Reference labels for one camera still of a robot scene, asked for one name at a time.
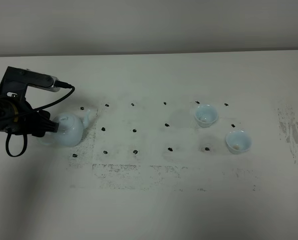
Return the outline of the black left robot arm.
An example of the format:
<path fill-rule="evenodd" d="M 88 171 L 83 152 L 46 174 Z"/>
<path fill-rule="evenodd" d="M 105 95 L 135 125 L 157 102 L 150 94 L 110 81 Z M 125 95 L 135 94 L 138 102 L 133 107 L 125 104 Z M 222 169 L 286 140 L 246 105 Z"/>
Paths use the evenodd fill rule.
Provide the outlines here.
<path fill-rule="evenodd" d="M 43 137 L 54 133 L 58 124 L 45 110 L 34 111 L 26 100 L 28 87 L 57 92 L 54 76 L 9 66 L 0 83 L 0 132 Z"/>

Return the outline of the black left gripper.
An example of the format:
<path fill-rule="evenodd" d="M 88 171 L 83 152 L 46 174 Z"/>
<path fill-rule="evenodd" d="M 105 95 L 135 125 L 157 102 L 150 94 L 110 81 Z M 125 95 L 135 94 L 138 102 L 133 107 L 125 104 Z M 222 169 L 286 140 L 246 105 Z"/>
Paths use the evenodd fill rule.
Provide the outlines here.
<path fill-rule="evenodd" d="M 28 70 L 9 66 L 0 83 L 0 132 L 43 137 L 56 133 L 59 123 L 50 120 L 44 107 L 35 110 L 26 100 Z"/>

